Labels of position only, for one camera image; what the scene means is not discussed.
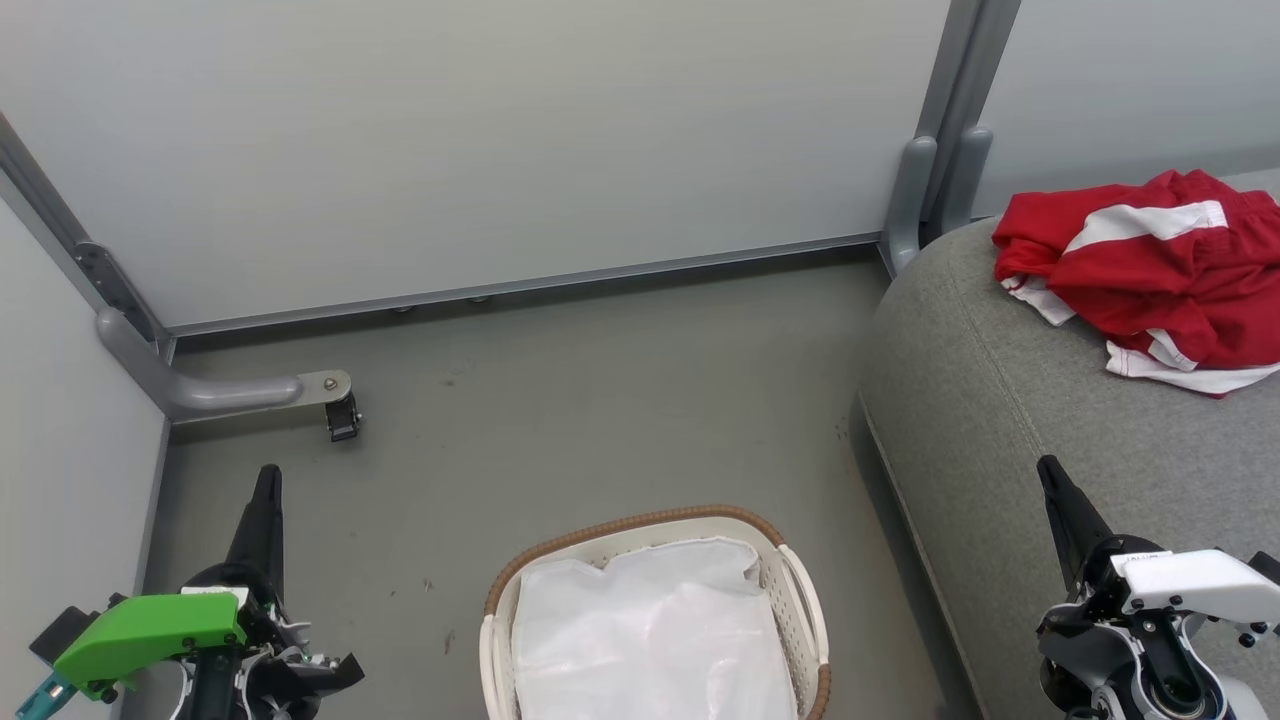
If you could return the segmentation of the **white laundry basket brown rim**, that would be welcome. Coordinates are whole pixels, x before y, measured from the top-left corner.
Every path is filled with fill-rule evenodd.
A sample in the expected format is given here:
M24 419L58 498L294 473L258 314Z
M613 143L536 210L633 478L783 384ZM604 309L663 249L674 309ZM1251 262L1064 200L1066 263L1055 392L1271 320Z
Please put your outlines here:
M763 516L731 505L646 512L582 528L517 555L497 575L484 605L479 664L488 720L522 720L512 670L512 624L518 577L527 568L564 559L604 568L630 551L722 537L750 544L762 559L759 583L768 596L797 701L799 720L823 720L832 673L820 600L801 559Z

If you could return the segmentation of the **red shirt with white sleeve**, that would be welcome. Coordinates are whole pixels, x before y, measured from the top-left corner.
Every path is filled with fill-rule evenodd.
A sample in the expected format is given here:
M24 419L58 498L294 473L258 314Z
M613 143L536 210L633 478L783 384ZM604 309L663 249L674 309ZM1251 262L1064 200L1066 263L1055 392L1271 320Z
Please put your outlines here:
M1280 202L1265 191L1238 190L1201 169L1166 170L1142 184L1019 193L992 236L996 282L1052 325L1074 318L1087 322L1050 288L1048 278L1068 243L1096 214L1217 217L1225 225L1242 227L1263 217L1280 223Z

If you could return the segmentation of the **black caster wheel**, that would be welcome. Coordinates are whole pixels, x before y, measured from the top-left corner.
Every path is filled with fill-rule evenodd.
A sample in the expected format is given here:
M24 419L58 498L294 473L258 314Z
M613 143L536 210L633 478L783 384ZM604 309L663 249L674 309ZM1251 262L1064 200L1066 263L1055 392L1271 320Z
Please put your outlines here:
M355 392L324 405L330 442L355 439L360 433L364 415L360 413Z

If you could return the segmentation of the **dark metal hinge plate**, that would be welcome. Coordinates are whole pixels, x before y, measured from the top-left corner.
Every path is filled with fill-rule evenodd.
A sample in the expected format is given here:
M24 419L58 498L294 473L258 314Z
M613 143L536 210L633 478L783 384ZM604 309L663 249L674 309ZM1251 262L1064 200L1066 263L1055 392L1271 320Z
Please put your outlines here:
M116 309L146 341L156 347L169 342L170 334L106 246L78 242L70 256L105 304Z

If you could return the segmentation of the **grey metal partition foot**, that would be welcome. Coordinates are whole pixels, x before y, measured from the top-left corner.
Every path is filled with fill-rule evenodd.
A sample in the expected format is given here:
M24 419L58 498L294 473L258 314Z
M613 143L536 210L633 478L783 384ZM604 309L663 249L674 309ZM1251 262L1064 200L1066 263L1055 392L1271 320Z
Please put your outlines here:
M343 370L232 380L183 374L163 360L114 307L97 311L95 329L101 345L128 377L175 424L296 407L342 406L355 400L352 379Z

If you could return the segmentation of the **grey partition bottom rail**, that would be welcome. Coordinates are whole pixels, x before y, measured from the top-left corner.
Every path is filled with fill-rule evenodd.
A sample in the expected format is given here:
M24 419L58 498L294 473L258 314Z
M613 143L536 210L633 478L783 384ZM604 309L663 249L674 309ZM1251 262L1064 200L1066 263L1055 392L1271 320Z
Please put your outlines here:
M815 256L823 252L854 252L874 258L890 274L893 274L891 256L882 249L878 232L841 236L827 240L814 240L800 243L783 243L762 249L749 249L732 252L717 252L699 258L685 258L658 263L644 263L631 266L618 266L593 272L575 272L527 281L511 281L494 284L480 284L457 290L442 290L425 293L408 293L387 299L371 299L347 304L332 304L316 307L303 307L279 313L265 313L251 316L178 324L168 328L175 338L200 337L227 332L248 331L260 327L285 325L302 322L328 320L340 316L355 316L365 313L394 311L398 307L448 304L479 297L508 293L538 292L566 286L590 284L600 282L628 281L645 275L667 275L680 272L695 272L703 268L745 266L749 263L777 265L785 258Z

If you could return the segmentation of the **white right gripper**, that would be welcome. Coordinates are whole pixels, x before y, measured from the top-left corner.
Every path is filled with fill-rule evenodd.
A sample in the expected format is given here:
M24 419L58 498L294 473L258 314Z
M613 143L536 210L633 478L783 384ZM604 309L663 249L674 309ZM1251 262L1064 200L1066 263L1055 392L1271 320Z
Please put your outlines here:
M1056 456L1041 456L1036 471L1065 589L1078 593L1096 575L1094 548L1116 536ZM1149 551L1114 555L1103 568L1119 580L1126 615L1169 610L1280 628L1280 587L1248 561L1221 550Z

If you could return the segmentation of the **grey fabric sofa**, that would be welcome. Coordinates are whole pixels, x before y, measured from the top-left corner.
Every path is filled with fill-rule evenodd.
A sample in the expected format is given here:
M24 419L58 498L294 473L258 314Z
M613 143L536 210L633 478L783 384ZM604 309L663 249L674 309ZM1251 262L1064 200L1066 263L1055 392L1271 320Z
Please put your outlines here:
M891 282L861 415L984 720L1064 720L1036 626L1066 598L1036 464L1053 455L1110 527L1172 551L1280 559L1280 373L1222 398L1106 369L995 277L1004 205Z

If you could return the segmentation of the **white basket liner cloth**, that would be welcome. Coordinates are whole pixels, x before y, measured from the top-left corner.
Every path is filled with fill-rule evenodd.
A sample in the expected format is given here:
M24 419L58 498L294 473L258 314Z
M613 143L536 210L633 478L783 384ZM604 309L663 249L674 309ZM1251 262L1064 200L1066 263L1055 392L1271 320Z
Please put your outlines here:
M713 537L524 571L521 720L797 720L762 569L749 543Z

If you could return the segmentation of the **grey partition post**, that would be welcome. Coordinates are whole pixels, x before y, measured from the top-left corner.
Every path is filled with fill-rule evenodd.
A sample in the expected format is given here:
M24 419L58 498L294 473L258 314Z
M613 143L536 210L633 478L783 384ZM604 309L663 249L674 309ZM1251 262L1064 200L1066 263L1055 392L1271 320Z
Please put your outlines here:
M995 135L980 124L1021 0L950 0L916 132L900 156L877 249L896 277L972 222Z

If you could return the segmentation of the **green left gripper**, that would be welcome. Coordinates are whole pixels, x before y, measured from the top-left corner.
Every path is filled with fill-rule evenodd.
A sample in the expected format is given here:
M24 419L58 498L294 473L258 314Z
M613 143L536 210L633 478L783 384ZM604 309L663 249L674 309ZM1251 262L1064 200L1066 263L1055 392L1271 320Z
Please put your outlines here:
M224 562L207 568L177 592L131 596L102 614L61 656L61 666L101 651L111 669L63 675L86 697L102 701L108 689L169 659L206 650L246 650L260 642L255 623L284 589L283 475L260 468Z

